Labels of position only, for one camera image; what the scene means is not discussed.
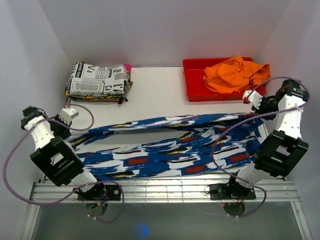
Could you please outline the aluminium frame rail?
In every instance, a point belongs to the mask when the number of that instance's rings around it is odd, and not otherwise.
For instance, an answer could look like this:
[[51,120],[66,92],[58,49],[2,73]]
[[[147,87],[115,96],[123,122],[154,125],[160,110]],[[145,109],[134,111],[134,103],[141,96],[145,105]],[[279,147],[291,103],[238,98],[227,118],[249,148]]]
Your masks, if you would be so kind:
[[[211,184],[222,184],[229,176],[222,173],[194,175],[189,177],[167,177],[120,180],[125,203],[208,203],[205,194]],[[257,184],[255,202],[263,200],[266,190],[267,202],[298,202],[300,196],[292,181],[281,178],[266,178]],[[30,198],[36,202],[55,202],[73,190],[73,186],[55,186],[49,180],[33,185]]]

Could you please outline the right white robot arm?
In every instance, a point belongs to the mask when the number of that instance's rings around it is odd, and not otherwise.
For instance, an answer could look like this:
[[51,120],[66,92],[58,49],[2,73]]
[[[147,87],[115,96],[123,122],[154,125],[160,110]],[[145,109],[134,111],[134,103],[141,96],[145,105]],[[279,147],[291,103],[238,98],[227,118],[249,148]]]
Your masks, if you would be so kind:
[[252,163],[230,177],[226,194],[237,199],[253,191],[253,185],[268,177],[286,177],[309,149],[302,140],[300,124],[309,93],[299,81],[286,79],[275,95],[263,97],[256,90],[246,90],[243,101],[265,120],[277,118],[276,128],[260,144]]

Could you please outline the orange trousers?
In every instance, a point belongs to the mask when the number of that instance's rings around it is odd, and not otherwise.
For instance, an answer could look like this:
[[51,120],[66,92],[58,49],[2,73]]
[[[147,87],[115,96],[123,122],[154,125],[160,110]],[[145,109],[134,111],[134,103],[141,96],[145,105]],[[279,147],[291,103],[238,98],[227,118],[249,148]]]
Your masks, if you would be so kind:
[[251,90],[271,76],[269,64],[236,56],[204,68],[203,83],[213,93],[230,94]]

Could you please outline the newspaper print folded trousers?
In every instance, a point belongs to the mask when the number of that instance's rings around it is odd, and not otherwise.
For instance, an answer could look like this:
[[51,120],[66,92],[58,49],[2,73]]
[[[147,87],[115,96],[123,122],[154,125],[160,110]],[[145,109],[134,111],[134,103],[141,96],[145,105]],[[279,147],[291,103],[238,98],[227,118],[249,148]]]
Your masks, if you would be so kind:
[[84,97],[122,95],[127,90],[129,74],[123,64],[96,66],[80,61],[73,66],[65,94]]

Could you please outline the blue white patterned trousers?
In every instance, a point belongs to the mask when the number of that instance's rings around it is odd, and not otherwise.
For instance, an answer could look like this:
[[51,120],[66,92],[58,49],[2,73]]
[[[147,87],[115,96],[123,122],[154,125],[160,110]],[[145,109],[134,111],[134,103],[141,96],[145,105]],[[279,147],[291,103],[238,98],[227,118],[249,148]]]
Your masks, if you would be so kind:
[[72,132],[67,142],[101,181],[180,177],[250,164],[262,125],[250,113],[165,116]]

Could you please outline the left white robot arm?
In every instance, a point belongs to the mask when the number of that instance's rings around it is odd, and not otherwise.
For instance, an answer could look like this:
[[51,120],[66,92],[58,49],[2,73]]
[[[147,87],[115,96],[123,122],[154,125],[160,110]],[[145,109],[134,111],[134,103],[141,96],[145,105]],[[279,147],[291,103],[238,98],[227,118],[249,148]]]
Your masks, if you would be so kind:
[[76,191],[80,198],[89,201],[104,200],[107,190],[98,178],[85,169],[83,162],[66,139],[71,136],[72,120],[78,111],[64,107],[53,118],[34,106],[22,111],[21,128],[29,131],[35,144],[30,159],[58,187],[62,185],[83,186]]

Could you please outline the pink folded garment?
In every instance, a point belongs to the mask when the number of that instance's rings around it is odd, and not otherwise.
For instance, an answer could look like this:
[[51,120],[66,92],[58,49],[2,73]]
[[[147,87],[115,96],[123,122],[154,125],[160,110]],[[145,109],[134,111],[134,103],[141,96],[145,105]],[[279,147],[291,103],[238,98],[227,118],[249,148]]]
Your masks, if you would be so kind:
[[126,71],[129,71],[129,72],[132,71],[132,66],[130,64],[126,63],[126,64],[124,64],[124,67],[125,67]]

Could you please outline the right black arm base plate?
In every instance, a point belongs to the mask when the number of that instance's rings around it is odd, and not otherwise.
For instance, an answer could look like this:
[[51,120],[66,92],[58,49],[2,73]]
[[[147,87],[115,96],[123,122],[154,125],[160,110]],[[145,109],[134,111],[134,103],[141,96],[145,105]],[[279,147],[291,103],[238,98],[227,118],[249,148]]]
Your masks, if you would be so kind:
[[253,188],[242,191],[229,187],[227,183],[217,183],[209,186],[211,200],[255,200],[256,194]]

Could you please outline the red plastic tray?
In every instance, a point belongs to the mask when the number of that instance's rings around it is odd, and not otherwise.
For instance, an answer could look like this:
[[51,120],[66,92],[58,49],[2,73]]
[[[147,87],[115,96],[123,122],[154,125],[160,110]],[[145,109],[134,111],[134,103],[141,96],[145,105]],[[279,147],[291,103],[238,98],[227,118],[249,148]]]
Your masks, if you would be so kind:
[[233,93],[215,93],[206,88],[203,82],[204,69],[231,58],[194,58],[183,60],[186,92],[190,102],[233,101],[241,100],[244,91]]

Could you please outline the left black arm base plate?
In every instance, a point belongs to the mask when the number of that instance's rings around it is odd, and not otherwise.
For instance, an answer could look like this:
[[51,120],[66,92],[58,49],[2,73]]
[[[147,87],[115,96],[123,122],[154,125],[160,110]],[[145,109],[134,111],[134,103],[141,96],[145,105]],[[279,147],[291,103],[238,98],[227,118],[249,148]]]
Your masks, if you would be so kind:
[[103,183],[94,185],[91,189],[77,192],[78,201],[118,201],[121,199],[121,189],[115,184],[105,185]]

